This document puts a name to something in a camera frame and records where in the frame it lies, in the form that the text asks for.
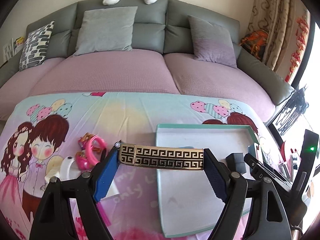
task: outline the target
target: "red decoration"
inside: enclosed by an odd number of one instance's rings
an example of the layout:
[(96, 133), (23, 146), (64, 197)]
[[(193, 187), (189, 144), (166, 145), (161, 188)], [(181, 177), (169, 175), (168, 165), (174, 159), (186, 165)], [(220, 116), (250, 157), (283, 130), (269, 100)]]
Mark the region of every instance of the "red decoration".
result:
[(299, 28), (297, 29), (296, 32), (296, 36), (297, 36), (297, 47), (298, 49), (296, 50), (296, 52), (291, 54), (291, 66), (290, 66), (290, 72), (289, 74), (286, 76), (285, 81), (288, 83), (292, 74), (294, 73), (295, 69), (299, 66), (299, 63), (301, 63), (301, 55), (302, 52), (306, 49), (306, 36), (309, 33), (309, 25), (306, 21), (306, 16), (304, 16), (303, 18), (298, 18), (297, 19), (297, 23)]

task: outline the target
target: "purple pillow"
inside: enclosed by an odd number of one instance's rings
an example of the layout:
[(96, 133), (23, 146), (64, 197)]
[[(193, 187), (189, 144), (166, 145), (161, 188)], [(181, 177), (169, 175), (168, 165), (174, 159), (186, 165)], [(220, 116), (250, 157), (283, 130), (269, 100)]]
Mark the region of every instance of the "purple pillow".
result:
[(195, 59), (237, 68), (229, 31), (191, 15), (188, 16), (188, 19)]

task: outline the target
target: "patterned pillow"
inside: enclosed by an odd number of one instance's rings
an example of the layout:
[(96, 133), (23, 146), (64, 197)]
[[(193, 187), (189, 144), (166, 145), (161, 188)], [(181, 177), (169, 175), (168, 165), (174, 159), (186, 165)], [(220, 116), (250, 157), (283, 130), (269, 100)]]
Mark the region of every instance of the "patterned pillow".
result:
[(20, 58), (19, 70), (39, 66), (45, 61), (54, 21), (28, 34)]

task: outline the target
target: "sofa backrest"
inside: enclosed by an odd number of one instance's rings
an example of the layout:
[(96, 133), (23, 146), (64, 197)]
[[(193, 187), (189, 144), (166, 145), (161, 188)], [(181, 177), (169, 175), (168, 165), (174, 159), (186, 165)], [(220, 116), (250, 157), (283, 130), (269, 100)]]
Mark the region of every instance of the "sofa backrest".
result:
[(237, 20), (178, 0), (159, 0), (151, 5), (145, 4), (143, 0), (120, 0), (111, 6), (103, 5), (102, 0), (80, 1), (29, 24), (27, 34), (54, 20), (46, 58), (69, 57), (76, 51), (78, 33), (85, 11), (126, 6), (138, 7), (133, 25), (134, 49), (148, 49), (161, 54), (174, 52), (193, 54), (188, 21), (188, 15), (193, 15), (227, 28), (234, 43), (236, 58), (239, 56), (241, 47), (237, 44), (240, 23)]

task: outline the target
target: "black bracket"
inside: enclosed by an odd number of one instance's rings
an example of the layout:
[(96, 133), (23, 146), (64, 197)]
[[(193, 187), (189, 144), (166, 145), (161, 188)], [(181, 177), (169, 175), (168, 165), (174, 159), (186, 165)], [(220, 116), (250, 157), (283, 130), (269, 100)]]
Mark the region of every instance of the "black bracket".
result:
[[(79, 178), (61, 182), (53, 177), (44, 192), (35, 219), (30, 240), (78, 240), (70, 208), (70, 198), (76, 198), (79, 213), (89, 240), (113, 240), (103, 223), (93, 197), (96, 180), (105, 178), (103, 167), (112, 162), (116, 150), (97, 165), (92, 173), (85, 172)], [(269, 178), (262, 181), (247, 180), (237, 172), (230, 173), (225, 165), (217, 161), (209, 149), (204, 150), (205, 172), (213, 187), (225, 187), (225, 207), (208, 240), (232, 240), (246, 197), (252, 197), (245, 239), (290, 240), (291, 233), (287, 216), (279, 195)]]

